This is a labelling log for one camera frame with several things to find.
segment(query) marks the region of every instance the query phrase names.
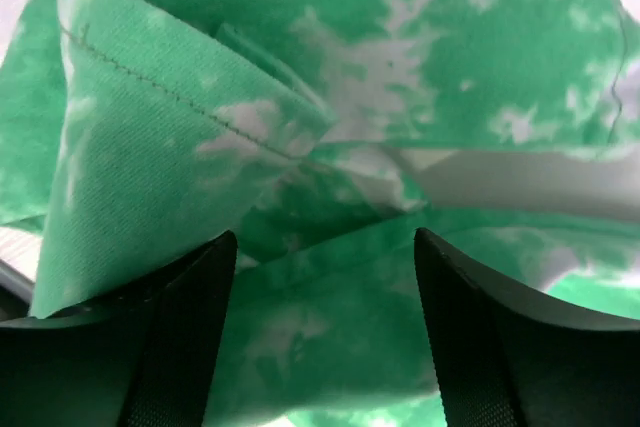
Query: green cloth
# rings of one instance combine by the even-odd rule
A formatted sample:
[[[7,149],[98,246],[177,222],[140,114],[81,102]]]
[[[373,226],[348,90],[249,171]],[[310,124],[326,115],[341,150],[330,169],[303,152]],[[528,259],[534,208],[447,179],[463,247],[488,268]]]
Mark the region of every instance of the green cloth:
[[[31,0],[0,224],[46,217],[32,312],[231,229],[205,425],[445,425],[413,231],[640,318],[640,226],[436,209],[392,149],[626,148],[639,32],[616,0]]]

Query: white surface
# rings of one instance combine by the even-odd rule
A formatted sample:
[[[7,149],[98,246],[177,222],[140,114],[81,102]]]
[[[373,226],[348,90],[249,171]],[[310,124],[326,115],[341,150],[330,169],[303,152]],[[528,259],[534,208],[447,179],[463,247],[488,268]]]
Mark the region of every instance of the white surface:
[[[27,0],[0,0],[0,62]],[[640,22],[640,0],[621,0]],[[514,208],[640,221],[640,149],[587,163],[555,154],[412,151],[402,155],[439,205]],[[0,258],[34,278],[39,242],[0,230]]]

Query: green garment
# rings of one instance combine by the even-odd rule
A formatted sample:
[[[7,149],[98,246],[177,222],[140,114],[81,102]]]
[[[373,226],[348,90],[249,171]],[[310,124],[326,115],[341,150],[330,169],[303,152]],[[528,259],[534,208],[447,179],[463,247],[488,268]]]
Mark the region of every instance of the green garment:
[[[231,229],[205,425],[445,425],[413,231],[640,318],[640,226],[436,209],[393,149],[627,147],[639,32],[616,0],[31,0],[0,71],[0,224],[46,218],[32,311]]]

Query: green fabric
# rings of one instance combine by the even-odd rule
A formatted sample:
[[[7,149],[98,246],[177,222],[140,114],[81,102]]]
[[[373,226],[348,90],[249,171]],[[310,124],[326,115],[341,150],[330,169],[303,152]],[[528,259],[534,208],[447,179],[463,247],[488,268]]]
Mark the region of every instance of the green fabric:
[[[0,71],[0,224],[46,216],[32,311],[232,229],[205,425],[445,425],[413,231],[640,318],[640,227],[436,209],[393,149],[625,149],[639,32],[616,0],[31,0]]]

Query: tie-dye fabric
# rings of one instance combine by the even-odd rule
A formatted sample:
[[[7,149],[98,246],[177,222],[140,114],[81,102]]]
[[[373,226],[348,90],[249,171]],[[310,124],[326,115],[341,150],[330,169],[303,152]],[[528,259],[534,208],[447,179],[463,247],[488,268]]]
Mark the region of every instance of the tie-dye fabric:
[[[0,72],[0,223],[46,217],[32,311],[231,229],[205,425],[443,426],[413,231],[640,318],[640,227],[438,210],[397,149],[625,148],[638,33],[616,0],[31,0]]]

